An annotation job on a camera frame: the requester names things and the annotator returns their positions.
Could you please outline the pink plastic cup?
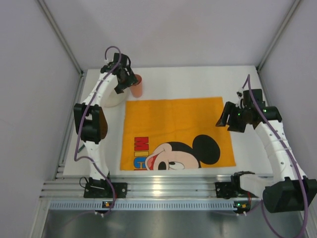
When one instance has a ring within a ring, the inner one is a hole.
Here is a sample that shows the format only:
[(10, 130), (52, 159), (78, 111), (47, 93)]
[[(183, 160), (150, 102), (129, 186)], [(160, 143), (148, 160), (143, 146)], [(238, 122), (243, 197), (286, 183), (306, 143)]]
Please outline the pink plastic cup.
[(135, 76), (137, 79), (137, 83), (133, 84), (130, 87), (130, 92), (134, 98), (140, 98), (143, 94), (142, 77), (138, 74), (136, 74)]

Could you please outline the cream round plate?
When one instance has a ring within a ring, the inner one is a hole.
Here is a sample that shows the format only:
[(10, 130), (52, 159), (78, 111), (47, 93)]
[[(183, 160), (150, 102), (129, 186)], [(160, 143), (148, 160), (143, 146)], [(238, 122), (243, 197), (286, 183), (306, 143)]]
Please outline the cream round plate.
[(101, 97), (101, 103), (100, 106), (103, 108), (111, 108), (118, 106), (119, 104), (123, 103), (129, 94), (128, 89), (124, 89), (123, 93), (117, 94), (114, 89), (112, 90), (107, 90), (106, 92), (103, 93)]

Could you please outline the orange Mickey Mouse placemat cloth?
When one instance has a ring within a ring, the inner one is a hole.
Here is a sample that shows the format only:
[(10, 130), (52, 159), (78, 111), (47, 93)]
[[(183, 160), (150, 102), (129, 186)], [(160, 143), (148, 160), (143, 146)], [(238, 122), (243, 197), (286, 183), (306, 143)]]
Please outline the orange Mickey Mouse placemat cloth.
[(230, 133), (216, 126), (222, 109), (221, 97), (128, 101), (120, 169), (235, 166)]

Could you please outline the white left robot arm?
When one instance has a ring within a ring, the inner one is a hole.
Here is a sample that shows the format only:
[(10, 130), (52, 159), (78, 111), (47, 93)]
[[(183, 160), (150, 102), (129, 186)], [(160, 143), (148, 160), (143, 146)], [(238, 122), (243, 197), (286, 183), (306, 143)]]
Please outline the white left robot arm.
[(73, 107), (77, 134), (74, 161), (88, 160), (89, 177), (93, 180), (105, 180), (109, 175), (103, 149), (103, 140), (108, 132), (103, 108), (106, 104), (120, 104), (126, 89), (137, 82), (130, 58), (121, 52), (114, 53), (112, 60), (106, 59), (87, 98)]

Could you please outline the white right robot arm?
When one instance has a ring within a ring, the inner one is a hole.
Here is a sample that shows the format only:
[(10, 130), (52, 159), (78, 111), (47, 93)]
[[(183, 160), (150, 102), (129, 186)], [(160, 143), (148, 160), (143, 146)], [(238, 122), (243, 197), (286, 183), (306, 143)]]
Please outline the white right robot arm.
[(231, 183), (238, 193), (250, 192), (264, 202), (270, 213), (303, 211), (317, 194), (316, 179), (307, 178), (286, 139), (282, 117), (277, 107), (267, 106), (261, 89), (237, 92), (238, 103), (226, 102), (217, 127), (243, 133), (252, 125), (260, 138), (273, 172), (273, 182), (254, 172), (236, 172)]

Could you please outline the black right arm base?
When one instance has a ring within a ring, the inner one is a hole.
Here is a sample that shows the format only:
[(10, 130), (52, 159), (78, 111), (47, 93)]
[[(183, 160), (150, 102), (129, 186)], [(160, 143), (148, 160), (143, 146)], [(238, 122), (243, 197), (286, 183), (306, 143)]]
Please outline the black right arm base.
[(229, 182), (216, 182), (215, 191), (217, 198), (230, 199), (237, 197), (247, 197), (248, 191), (245, 191), (240, 186), (240, 177), (242, 175), (254, 175), (255, 173), (250, 171), (236, 172), (230, 176)]

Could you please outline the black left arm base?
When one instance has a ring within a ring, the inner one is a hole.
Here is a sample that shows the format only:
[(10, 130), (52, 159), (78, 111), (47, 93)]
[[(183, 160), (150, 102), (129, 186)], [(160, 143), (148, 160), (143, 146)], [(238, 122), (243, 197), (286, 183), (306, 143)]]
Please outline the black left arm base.
[(125, 182), (113, 182), (113, 193), (106, 180), (95, 180), (86, 177), (80, 178), (79, 185), (84, 188), (84, 198), (125, 198), (128, 187)]

